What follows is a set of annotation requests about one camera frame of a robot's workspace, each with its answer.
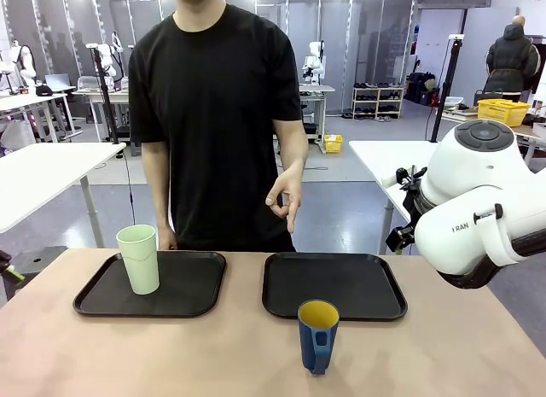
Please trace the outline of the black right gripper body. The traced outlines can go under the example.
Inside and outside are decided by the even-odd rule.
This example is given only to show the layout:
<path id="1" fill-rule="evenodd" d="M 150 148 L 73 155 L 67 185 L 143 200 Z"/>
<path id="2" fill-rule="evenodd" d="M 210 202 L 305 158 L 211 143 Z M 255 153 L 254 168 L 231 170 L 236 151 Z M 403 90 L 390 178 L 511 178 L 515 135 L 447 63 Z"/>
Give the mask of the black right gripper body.
<path id="1" fill-rule="evenodd" d="M 386 246 L 395 254 L 401 254 L 415 243 L 415 225 L 407 224 L 391 230 L 386 237 Z"/>

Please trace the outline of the person's left hand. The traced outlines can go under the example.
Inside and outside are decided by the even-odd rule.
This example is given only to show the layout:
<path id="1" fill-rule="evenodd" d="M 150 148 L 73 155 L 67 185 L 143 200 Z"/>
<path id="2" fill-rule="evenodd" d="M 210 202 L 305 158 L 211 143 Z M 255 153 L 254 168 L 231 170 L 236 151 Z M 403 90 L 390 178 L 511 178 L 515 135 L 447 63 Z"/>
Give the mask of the person's left hand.
<path id="1" fill-rule="evenodd" d="M 286 219 L 288 232 L 294 233 L 295 221 L 302 203 L 303 170 L 299 166 L 291 166 L 274 182 L 265 204 L 276 216 Z"/>

